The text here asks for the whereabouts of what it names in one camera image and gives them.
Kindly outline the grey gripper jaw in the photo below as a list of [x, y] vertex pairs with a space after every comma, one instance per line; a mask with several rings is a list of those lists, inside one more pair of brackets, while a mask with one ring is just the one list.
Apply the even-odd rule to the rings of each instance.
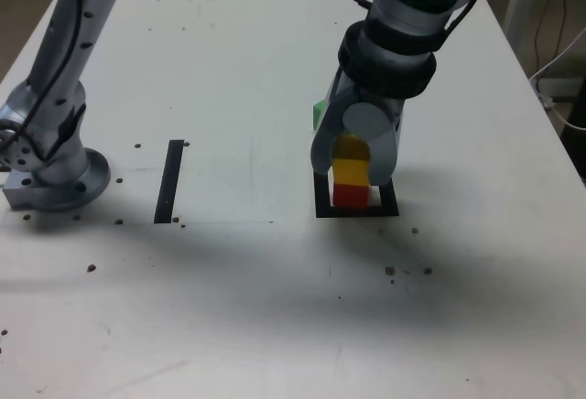
[[326, 175], [331, 167], [334, 141], [343, 132], [342, 117], [351, 98], [348, 79], [342, 70], [338, 70], [326, 96], [310, 149], [313, 171], [319, 175]]
[[396, 123], [385, 106], [368, 102], [350, 105], [342, 116], [345, 129], [363, 140], [370, 151], [368, 177], [374, 186], [385, 186], [397, 162]]

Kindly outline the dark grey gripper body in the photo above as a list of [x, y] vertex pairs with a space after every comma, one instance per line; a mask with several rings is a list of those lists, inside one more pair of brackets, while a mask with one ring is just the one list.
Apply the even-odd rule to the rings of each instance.
[[341, 74], [341, 92], [350, 93], [349, 105], [345, 106], [342, 122], [346, 130], [399, 130], [404, 100], [386, 99], [371, 94]]

